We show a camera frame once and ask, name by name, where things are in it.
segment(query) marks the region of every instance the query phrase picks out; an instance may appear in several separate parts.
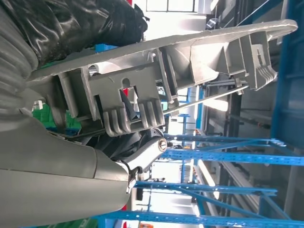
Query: green object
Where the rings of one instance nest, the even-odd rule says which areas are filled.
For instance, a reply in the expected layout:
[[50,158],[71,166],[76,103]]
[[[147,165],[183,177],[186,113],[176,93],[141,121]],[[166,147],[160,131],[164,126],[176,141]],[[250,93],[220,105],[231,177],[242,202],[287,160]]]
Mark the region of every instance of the green object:
[[54,225],[41,226],[38,228],[97,228],[97,220],[93,218],[84,218]]
[[[43,104],[41,110],[33,110],[32,116],[41,122],[45,127],[56,127],[51,109],[47,104]],[[72,118],[69,111],[66,114],[66,127],[68,129],[81,129],[81,126],[76,119]]]

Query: black plastic bag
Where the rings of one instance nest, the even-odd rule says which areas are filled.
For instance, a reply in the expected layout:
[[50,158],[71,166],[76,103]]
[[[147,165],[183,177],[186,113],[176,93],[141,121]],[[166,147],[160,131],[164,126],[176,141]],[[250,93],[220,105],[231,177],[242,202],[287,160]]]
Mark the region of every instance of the black plastic bag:
[[142,10],[125,0],[0,0],[43,66],[95,44],[140,42]]

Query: bolt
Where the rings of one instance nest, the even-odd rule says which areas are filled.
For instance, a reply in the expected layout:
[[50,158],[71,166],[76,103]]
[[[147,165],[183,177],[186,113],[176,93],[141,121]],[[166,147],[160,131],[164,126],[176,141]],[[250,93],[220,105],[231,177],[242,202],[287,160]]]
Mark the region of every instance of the bolt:
[[167,149],[167,140],[165,139],[160,139],[158,141],[158,148],[160,151],[164,152]]

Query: blue shelving rack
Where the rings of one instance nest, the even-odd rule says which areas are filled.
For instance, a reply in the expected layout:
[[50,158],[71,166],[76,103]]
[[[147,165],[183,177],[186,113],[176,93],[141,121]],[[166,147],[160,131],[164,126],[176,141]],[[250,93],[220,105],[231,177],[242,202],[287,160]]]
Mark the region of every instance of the blue shelving rack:
[[[252,14],[240,22],[238,25],[250,24],[255,19],[281,3],[282,0],[266,0]],[[168,149],[161,157],[173,160],[202,159],[205,161],[219,162],[250,162],[279,165],[303,166],[304,157],[293,153],[289,148],[304,148],[304,0],[289,0],[287,18],[296,20],[299,29],[283,39],[281,59],[278,72],[278,91],[275,108],[272,123],[272,138],[250,139],[232,137],[205,137],[191,135],[165,135],[168,140],[187,142],[207,142],[212,146],[196,148],[194,150]],[[223,149],[236,149],[250,146],[247,152],[222,152]],[[252,148],[274,147],[278,154],[261,154],[253,152]],[[176,194],[187,194],[197,198],[201,215],[180,215],[168,213],[156,213],[146,211],[117,211],[97,217],[100,219],[100,227],[106,218],[125,219],[139,221],[155,221],[183,224],[203,224],[204,226],[221,227],[304,227],[302,221],[291,220],[287,214],[276,205],[272,196],[275,189],[240,188],[227,186],[207,186],[185,183],[155,183],[139,181],[137,188],[166,189]],[[202,192],[219,191],[221,194],[253,194],[259,196],[258,213],[246,211],[241,208],[223,203],[213,198],[201,195]],[[247,218],[233,218],[204,215],[201,202],[209,202],[219,207],[238,212]]]
[[[200,149],[168,149],[161,157],[173,160],[189,160],[203,159],[209,161],[229,161],[229,162],[253,162],[268,163],[281,165],[304,165],[304,158],[293,154],[286,147],[285,144],[276,139],[251,139],[251,138],[235,138],[235,137],[210,137],[210,136],[192,136],[192,135],[168,135],[165,134],[167,140],[189,141],[189,142],[209,142],[213,146],[202,147]],[[244,146],[252,147],[275,147],[286,155],[265,155],[256,154],[253,152],[222,152],[223,149],[241,148]],[[203,207],[200,212],[201,215],[177,215],[168,213],[157,213],[149,211],[117,211],[109,214],[97,217],[100,219],[100,228],[103,226],[106,219],[124,219],[124,220],[139,220],[139,221],[154,221],[183,224],[203,224],[206,226],[237,226],[237,227],[304,227],[304,221],[291,220],[287,214],[277,206],[271,197],[275,196],[275,189],[265,188],[243,188],[235,186],[208,186],[200,184],[186,183],[159,183],[138,181],[136,188],[143,189],[165,189],[172,190],[176,194],[186,194],[196,198],[198,202],[207,202],[220,208],[235,211],[242,214],[247,218],[221,217],[204,215]],[[258,213],[253,213],[236,206],[223,203],[212,197],[206,197],[202,192],[218,191],[222,194],[241,194],[241,195],[257,195],[260,197],[260,205]],[[269,211],[275,212],[273,217],[269,218]]]

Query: red object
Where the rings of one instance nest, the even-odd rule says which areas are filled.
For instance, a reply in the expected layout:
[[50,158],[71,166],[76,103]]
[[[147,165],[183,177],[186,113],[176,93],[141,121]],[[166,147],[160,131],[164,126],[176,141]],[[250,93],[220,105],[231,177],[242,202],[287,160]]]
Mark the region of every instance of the red object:
[[[121,208],[121,210],[127,210],[127,205],[124,205],[123,208]],[[124,222],[123,228],[127,228],[127,222]]]
[[123,92],[126,95],[126,96],[127,96],[127,89],[123,89]]

